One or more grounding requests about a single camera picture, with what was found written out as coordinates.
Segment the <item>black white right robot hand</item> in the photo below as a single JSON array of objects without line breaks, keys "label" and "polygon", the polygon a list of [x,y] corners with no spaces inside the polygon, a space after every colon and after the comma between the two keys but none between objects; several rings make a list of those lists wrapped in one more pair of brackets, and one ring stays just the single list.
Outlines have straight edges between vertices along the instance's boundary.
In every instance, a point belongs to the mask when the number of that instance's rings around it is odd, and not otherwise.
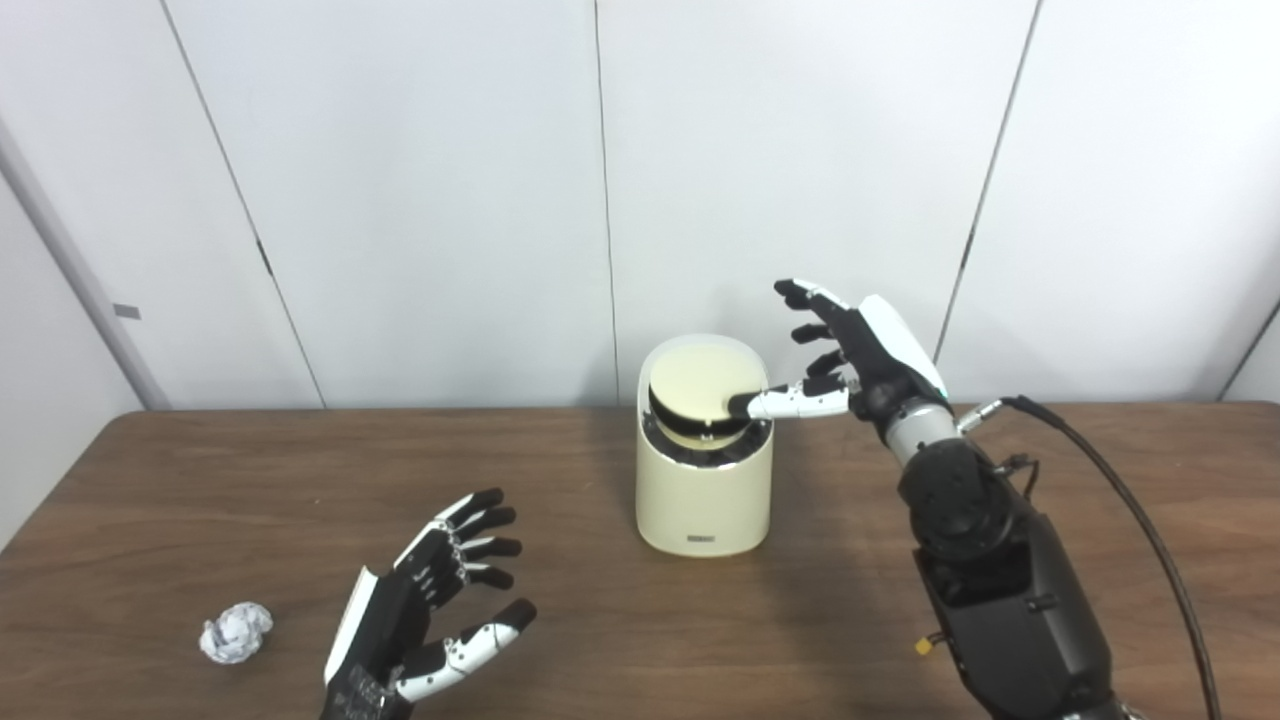
[{"label": "black white right robot hand", "polygon": [[879,295],[851,305],[827,288],[799,278],[777,281],[774,292],[787,307],[809,311],[815,323],[794,329],[797,345],[832,340],[800,380],[726,400],[732,419],[778,420],[851,413],[881,437],[919,407],[938,409],[955,423],[948,391],[916,337],[896,309]]}]

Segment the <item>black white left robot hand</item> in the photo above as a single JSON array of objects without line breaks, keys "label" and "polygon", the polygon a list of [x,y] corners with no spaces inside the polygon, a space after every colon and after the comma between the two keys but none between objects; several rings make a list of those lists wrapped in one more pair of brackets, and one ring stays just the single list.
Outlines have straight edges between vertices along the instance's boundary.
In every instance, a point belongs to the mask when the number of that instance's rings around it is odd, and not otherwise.
[{"label": "black white left robot hand", "polygon": [[527,630],[538,609],[520,598],[456,635],[426,639],[433,615],[465,588],[513,585],[486,562],[524,548],[489,533],[516,519],[504,497],[499,488],[466,495],[428,521],[389,571],[360,569],[323,670],[323,719],[408,719],[420,701],[471,678]]}]

